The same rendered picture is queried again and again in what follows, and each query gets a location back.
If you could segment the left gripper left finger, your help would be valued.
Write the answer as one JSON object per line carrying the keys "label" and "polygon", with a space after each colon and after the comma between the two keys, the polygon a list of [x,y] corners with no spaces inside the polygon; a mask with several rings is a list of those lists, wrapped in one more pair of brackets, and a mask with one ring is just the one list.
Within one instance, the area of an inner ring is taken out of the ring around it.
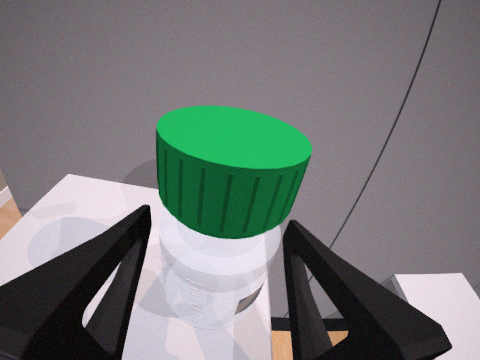
{"label": "left gripper left finger", "polygon": [[[122,360],[151,227],[144,204],[0,286],[0,351],[23,360]],[[84,328],[86,307],[118,265]]]}

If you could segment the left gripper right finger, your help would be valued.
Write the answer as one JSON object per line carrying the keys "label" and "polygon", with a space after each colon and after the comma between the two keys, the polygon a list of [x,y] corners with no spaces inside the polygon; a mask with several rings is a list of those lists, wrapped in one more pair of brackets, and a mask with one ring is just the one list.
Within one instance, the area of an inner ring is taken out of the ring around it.
{"label": "left gripper right finger", "polygon": [[[293,360],[433,360],[452,349],[439,323],[336,255],[296,220],[284,232],[283,255]],[[334,347],[304,263],[347,322],[347,337]]]}

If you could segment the white bottle with green cap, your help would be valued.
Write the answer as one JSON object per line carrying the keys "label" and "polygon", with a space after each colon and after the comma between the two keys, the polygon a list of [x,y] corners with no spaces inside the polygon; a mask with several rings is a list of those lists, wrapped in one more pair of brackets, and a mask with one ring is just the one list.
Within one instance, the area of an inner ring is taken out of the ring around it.
{"label": "white bottle with green cap", "polygon": [[221,330],[250,312],[311,154],[302,132],[250,110],[191,106],[158,120],[163,282],[182,321]]}

